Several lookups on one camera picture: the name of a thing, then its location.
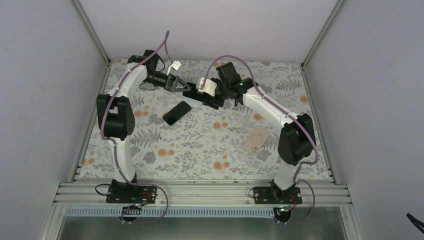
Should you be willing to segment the black phone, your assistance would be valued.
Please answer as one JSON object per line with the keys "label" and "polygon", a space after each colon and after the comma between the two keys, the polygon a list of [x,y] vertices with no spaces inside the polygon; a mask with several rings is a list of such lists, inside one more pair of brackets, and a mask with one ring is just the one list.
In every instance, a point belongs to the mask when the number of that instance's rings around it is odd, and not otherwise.
{"label": "black phone", "polygon": [[192,110],[192,107],[185,101],[181,101],[171,110],[169,110],[162,119],[170,126],[174,125],[182,117]]}

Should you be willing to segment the beige phone case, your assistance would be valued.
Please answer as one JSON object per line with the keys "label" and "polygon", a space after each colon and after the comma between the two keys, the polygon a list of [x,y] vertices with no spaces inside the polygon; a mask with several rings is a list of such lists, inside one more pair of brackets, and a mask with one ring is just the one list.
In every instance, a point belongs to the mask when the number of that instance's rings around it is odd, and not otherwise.
{"label": "beige phone case", "polygon": [[257,155],[270,135],[271,132],[269,130],[258,125],[247,137],[242,148],[251,155]]}

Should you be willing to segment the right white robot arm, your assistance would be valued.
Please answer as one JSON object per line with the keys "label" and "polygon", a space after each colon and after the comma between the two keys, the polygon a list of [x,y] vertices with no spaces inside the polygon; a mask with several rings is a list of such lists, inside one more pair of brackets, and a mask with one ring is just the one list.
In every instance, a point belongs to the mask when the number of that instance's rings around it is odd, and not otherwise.
{"label": "right white robot arm", "polygon": [[271,181],[271,198],[278,204],[290,197],[304,160],[315,153],[319,159],[314,124],[308,114],[298,115],[273,100],[253,76],[243,79],[232,62],[216,68],[217,78],[202,77],[196,84],[199,93],[207,94],[204,105],[223,106],[225,100],[244,105],[264,117],[279,132],[277,151],[282,161]]}

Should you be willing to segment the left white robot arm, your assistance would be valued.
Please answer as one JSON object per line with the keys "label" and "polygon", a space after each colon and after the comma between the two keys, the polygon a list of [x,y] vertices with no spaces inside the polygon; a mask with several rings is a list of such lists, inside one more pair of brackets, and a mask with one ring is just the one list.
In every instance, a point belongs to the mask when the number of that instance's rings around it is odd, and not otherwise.
{"label": "left white robot arm", "polygon": [[137,174],[132,163],[129,141],[136,125],[131,98],[144,82],[171,93],[188,92],[192,89],[179,76],[157,71],[160,59],[154,50],[146,50],[143,55],[132,55],[116,86],[96,98],[100,135],[109,142],[113,153],[113,179],[118,183],[125,183],[119,190],[119,196],[128,203],[134,202],[140,191],[135,186]]}

